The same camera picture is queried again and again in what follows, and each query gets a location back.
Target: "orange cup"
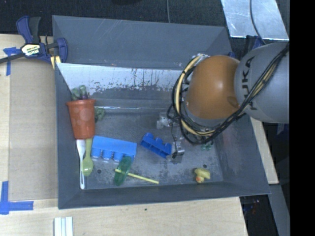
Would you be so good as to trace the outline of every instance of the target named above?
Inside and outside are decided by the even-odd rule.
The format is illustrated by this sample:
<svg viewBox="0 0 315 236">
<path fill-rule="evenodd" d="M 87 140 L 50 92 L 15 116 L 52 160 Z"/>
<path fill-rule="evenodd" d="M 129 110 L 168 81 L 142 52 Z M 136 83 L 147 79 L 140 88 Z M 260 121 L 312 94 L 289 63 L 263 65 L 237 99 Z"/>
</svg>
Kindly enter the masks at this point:
<svg viewBox="0 0 315 236">
<path fill-rule="evenodd" d="M 95 135 L 95 102 L 95 99 L 66 102 L 75 139 L 87 139 L 92 138 Z"/>
</svg>

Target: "gray bin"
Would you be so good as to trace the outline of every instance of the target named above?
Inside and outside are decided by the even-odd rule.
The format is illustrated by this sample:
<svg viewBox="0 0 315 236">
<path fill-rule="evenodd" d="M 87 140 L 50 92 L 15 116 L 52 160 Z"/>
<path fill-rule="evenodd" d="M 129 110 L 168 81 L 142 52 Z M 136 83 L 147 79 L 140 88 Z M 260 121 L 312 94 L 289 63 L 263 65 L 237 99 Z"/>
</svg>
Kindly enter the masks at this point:
<svg viewBox="0 0 315 236">
<path fill-rule="evenodd" d="M 165 24 L 109 19 L 53 17 L 54 38 L 68 42 L 67 63 L 55 69 L 58 129 L 59 209 L 74 207 L 175 202 L 221 197 L 269 194 L 260 153 L 250 118 L 233 123 L 214 141 L 209 151 L 182 141 L 185 155 L 172 164 L 140 146 L 141 138 L 151 132 L 172 143 L 169 127 L 156 129 L 159 114 L 171 103 L 170 88 L 193 55 L 231 52 L 225 28 Z M 134 69 L 145 73 L 168 73 L 168 83 L 157 90 L 156 78 L 138 87 L 117 83 L 98 84 L 91 95 L 96 106 L 107 108 L 104 120 L 96 124 L 96 134 L 137 143 L 131 173 L 160 181 L 159 185 L 127 177 L 114 185 L 113 161 L 94 160 L 94 171 L 86 178 L 87 189 L 79 184 L 79 156 L 73 137 L 66 102 L 76 85 L 77 71 L 82 83 L 91 86 L 87 74 L 100 73 L 117 80 L 133 78 Z M 194 181 L 194 168 L 206 168 L 211 179 Z"/>
</svg>

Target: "black cable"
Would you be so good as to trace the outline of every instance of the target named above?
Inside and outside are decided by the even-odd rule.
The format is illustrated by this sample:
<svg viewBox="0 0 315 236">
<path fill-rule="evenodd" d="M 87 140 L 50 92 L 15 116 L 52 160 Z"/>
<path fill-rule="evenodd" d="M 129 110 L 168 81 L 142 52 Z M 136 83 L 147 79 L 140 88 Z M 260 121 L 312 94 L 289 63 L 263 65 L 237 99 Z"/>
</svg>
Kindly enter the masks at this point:
<svg viewBox="0 0 315 236">
<path fill-rule="evenodd" d="M 265 45 L 266 42 L 262 39 L 257 27 L 256 27 L 256 24 L 255 24 L 255 21 L 254 21 L 254 18 L 253 18 L 253 15 L 252 15 L 252 0 L 250 0 L 250 14 L 251 14 L 251 20 L 252 20 L 252 25 L 254 26 L 254 29 L 258 35 L 258 37 L 260 38 L 261 42 Z"/>
<path fill-rule="evenodd" d="M 215 130 L 213 131 L 213 133 L 209 134 L 209 136 L 196 136 L 194 134 L 189 133 L 187 130 L 184 129 L 183 125 L 182 125 L 182 121 L 185 122 L 185 124 L 191 128 L 192 130 L 197 130 L 197 132 L 202 132 L 202 126 L 197 125 L 196 123 L 193 122 L 193 120 L 191 120 L 191 118 L 189 118 L 187 115 L 184 115 L 182 113 L 182 107 L 181 107 L 181 100 L 180 100 L 180 105 L 178 106 L 179 110 L 178 112 L 176 111 L 176 106 L 175 106 L 175 101 L 174 101 L 174 95 L 175 95 L 175 91 L 176 88 L 178 87 L 178 83 L 179 83 L 179 78 L 176 81 L 173 90 L 172 90 L 172 105 L 169 107 L 168 111 L 167 111 L 167 116 L 173 120 L 173 122 L 177 122 L 180 125 L 181 128 L 181 132 L 182 135 L 185 137 L 185 139 L 190 142 L 191 144 L 205 144 L 211 140 L 213 140 L 214 138 L 216 138 L 222 131 L 224 131 L 232 122 L 240 119 L 241 117 L 243 117 L 245 115 L 244 110 L 245 108 L 265 89 L 265 87 L 268 85 L 268 83 L 270 82 L 271 78 L 273 77 L 273 75 L 276 72 L 276 69 L 280 63 L 280 61 L 282 60 L 282 58 L 287 54 L 287 52 L 289 51 L 289 42 L 286 44 L 285 48 L 282 49 L 272 60 L 271 62 L 267 65 L 266 69 L 264 70 L 264 72 L 261 74 L 261 76 L 258 78 L 258 80 L 255 82 L 255 84 L 253 85 L 252 89 L 249 91 L 247 97 L 244 99 L 242 105 L 240 106 L 240 108 L 234 112 L 231 116 L 229 116 L 222 124 L 220 124 L 217 128 L 215 128 Z M 179 93 L 179 97 L 180 99 L 182 99 L 182 92 L 183 92 L 183 84 L 180 87 L 180 93 Z M 175 111 L 175 115 L 173 117 L 170 116 L 170 110 L 174 109 Z"/>
<path fill-rule="evenodd" d="M 170 17 L 169 17 L 169 4 L 168 4 L 168 0 L 166 0 L 166 9 L 167 9 L 167 19 L 168 19 L 168 22 L 170 23 L 171 20 L 170 20 Z"/>
</svg>

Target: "blue plastic block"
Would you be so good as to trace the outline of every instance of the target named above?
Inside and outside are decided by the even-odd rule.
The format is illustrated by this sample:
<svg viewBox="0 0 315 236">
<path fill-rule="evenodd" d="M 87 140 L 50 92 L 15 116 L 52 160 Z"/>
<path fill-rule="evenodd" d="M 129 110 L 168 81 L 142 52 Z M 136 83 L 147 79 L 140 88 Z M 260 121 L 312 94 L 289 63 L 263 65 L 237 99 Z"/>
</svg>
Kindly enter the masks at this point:
<svg viewBox="0 0 315 236">
<path fill-rule="evenodd" d="M 8 201 L 9 182 L 2 182 L 0 214 L 8 215 L 10 211 L 15 210 L 33 210 L 34 201 L 9 202 Z"/>
<path fill-rule="evenodd" d="M 94 136 L 91 156 L 103 157 L 105 160 L 113 158 L 120 162 L 124 156 L 130 156 L 133 160 L 137 152 L 137 143 L 126 142 L 108 137 Z"/>
<path fill-rule="evenodd" d="M 140 143 L 143 147 L 151 150 L 155 154 L 158 154 L 159 156 L 166 158 L 166 156 L 170 155 L 172 153 L 172 145 L 169 143 L 163 143 L 163 140 L 159 137 L 156 137 L 154 139 L 154 135 L 151 133 L 146 133 L 142 141 Z"/>
</svg>

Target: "yellow duck toy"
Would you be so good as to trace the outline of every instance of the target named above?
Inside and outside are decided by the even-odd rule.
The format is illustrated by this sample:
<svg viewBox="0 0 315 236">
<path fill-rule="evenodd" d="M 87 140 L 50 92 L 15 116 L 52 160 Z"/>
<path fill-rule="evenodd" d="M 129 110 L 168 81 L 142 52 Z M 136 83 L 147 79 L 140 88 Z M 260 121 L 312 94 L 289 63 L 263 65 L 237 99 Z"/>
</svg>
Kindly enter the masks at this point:
<svg viewBox="0 0 315 236">
<path fill-rule="evenodd" d="M 210 179 L 210 172 L 203 168 L 197 168 L 194 170 L 194 172 L 197 174 L 196 176 L 197 183 L 203 183 L 205 178 Z"/>
</svg>

